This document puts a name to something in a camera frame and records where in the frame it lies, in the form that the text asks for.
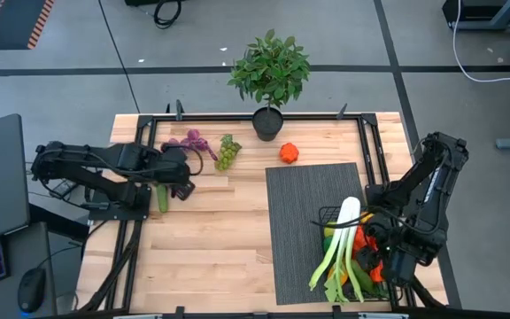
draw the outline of wooden table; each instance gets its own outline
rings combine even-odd
[[[399,179],[412,164],[400,116],[376,116],[390,179]],[[111,142],[133,142],[137,119],[138,115],[117,115]],[[168,213],[161,214],[156,199],[151,201],[151,216],[143,224],[139,246],[131,313],[173,313],[177,306],[185,306],[189,313],[331,311],[328,303],[276,305],[265,167],[286,165],[279,161],[278,151],[282,144],[292,142],[300,150],[294,165],[356,162],[365,186],[367,175],[357,123],[285,121],[274,141],[261,142],[250,121],[170,121],[158,126],[155,147],[169,137],[183,138],[189,128],[199,129],[216,150],[224,134],[233,134],[243,149],[226,172],[215,170],[206,154],[202,174],[192,177],[196,190],[186,201],[170,199]],[[144,134],[146,141],[148,129]],[[369,148],[374,150],[370,130],[367,136]],[[192,154],[190,157],[194,171],[198,161]],[[375,156],[373,160],[379,182]],[[120,180],[116,175],[108,176]],[[118,227],[119,222],[107,222],[86,245],[77,288],[80,305],[89,300],[110,271]],[[416,274],[437,300],[447,302],[436,261],[428,268],[418,267]],[[121,305],[124,281],[122,274],[116,307]],[[365,310],[390,310],[390,305],[343,305],[343,311]]]

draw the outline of gray mat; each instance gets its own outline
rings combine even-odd
[[[327,301],[324,276],[313,292],[310,276],[323,259],[318,221],[323,206],[341,206],[363,193],[355,163],[267,168],[267,196],[277,305]]]

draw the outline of basket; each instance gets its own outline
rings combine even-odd
[[[324,206],[320,208],[318,211],[319,220],[321,224],[325,224],[327,222],[336,222],[337,216],[340,215],[340,206]],[[324,229],[320,227],[320,235],[321,238],[324,238]],[[332,266],[330,264],[327,268],[327,271],[325,272],[326,276],[329,272],[330,267]],[[386,289],[386,283],[382,283],[383,288]],[[344,286],[342,286],[342,290],[344,291],[344,295],[350,300],[350,301],[359,301],[358,298],[355,296],[355,293],[353,292],[352,282],[348,280]],[[364,301],[389,301],[388,298],[379,297],[376,295],[372,295],[369,292],[361,292],[363,294]]]

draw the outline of computer mouse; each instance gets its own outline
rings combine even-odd
[[[45,281],[44,269],[33,268],[23,275],[17,290],[17,302],[22,312],[30,314],[42,305]]]

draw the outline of concrete floor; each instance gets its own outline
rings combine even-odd
[[[271,27],[280,36],[295,35],[313,65],[390,65],[373,1],[187,0],[168,30],[156,29],[150,17],[121,0],[102,1],[127,67],[229,66],[245,44]],[[455,65],[441,5],[442,0],[382,0],[401,66]],[[151,6],[143,9],[152,12]],[[465,65],[510,65],[510,34],[461,33],[458,49]],[[26,74],[119,67],[97,0],[57,0],[34,50],[0,51],[0,69]],[[23,117],[27,160],[38,144],[52,139],[107,145],[114,115],[135,112],[125,76],[100,72],[0,77],[0,116]],[[405,73],[403,78],[420,136],[441,130],[468,142],[470,161],[447,211],[461,304],[510,311],[510,152],[494,146],[496,137],[510,137],[510,82],[478,84],[459,73]],[[187,113],[254,111],[256,103],[242,102],[225,85],[227,79],[227,74],[130,75],[144,113],[162,113],[177,98]],[[391,73],[314,72],[300,99],[284,111],[337,111],[348,103],[347,111],[402,112],[402,102]],[[35,184],[29,187],[43,192]],[[32,195],[31,200],[72,219],[85,216],[53,199]],[[81,200],[81,194],[73,200]],[[56,250],[65,244],[60,238],[53,243]],[[71,299],[78,253],[61,254],[54,264],[62,278],[58,295]]]

